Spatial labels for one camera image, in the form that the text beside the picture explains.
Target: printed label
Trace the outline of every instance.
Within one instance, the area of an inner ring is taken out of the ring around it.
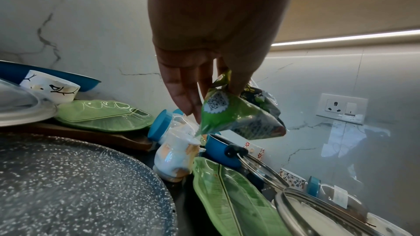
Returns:
[[[340,207],[347,209],[349,195],[346,190],[334,185],[334,196],[332,198],[332,201]]]
[[[204,111],[211,114],[218,114],[225,111],[229,105],[229,98],[223,91],[213,94],[205,103]]]

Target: granite tawa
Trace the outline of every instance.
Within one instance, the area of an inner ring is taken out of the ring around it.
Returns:
[[[169,191],[140,161],[73,139],[0,134],[0,235],[176,234]]]

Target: led light strip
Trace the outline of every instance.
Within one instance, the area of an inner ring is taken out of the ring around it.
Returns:
[[[363,39],[410,36],[410,35],[420,35],[420,30],[374,33],[374,34],[366,34],[366,35],[344,36],[344,37],[334,37],[334,38],[325,38],[325,39],[296,41],[296,42],[279,42],[279,43],[273,43],[271,46],[303,45],[303,44],[312,44],[312,43],[320,43],[320,42],[339,42],[339,41],[349,41],[349,40],[363,40]]]

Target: green packet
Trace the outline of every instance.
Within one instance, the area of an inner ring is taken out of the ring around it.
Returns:
[[[286,127],[278,118],[274,98],[252,81],[240,97],[227,91],[230,72],[218,77],[209,89],[201,109],[197,135],[232,130],[248,140],[284,136]]]

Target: green leaf plate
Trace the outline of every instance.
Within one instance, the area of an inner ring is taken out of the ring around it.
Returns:
[[[197,157],[193,187],[222,236],[291,236],[277,210],[235,170]]]

